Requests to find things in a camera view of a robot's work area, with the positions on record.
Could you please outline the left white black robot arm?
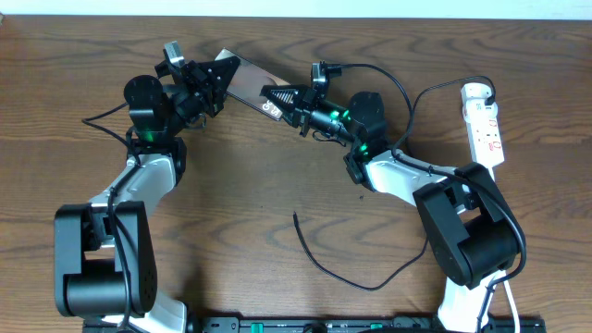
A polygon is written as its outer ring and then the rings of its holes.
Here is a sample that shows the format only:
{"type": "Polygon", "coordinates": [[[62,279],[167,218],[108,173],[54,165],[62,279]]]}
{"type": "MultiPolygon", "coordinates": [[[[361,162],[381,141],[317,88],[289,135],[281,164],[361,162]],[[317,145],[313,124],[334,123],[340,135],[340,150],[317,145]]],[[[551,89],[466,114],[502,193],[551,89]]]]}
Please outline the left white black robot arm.
{"type": "Polygon", "coordinates": [[[154,75],[126,84],[132,125],[120,138],[125,168],[87,203],[55,213],[55,306],[82,318],[84,331],[200,331],[188,306],[158,288],[148,218],[185,172],[179,133],[222,110],[240,64],[236,56],[196,63],[169,55],[154,75]]]}

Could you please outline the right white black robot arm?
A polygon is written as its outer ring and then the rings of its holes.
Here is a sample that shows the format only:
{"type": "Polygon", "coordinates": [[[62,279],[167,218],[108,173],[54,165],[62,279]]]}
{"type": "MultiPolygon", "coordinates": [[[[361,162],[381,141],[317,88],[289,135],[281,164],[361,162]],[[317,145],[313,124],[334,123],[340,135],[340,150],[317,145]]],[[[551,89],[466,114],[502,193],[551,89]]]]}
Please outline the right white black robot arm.
{"type": "Polygon", "coordinates": [[[463,167],[435,166],[390,145],[379,94],[358,92],[346,107],[324,87],[266,85],[260,94],[302,134],[318,130],[351,142],[346,168],[356,184],[414,206],[438,265],[447,277],[438,319],[447,329],[480,332],[498,285],[507,286],[526,260],[524,233],[493,176],[504,160],[496,90],[486,77],[463,78],[462,116],[472,155],[463,167]]]}

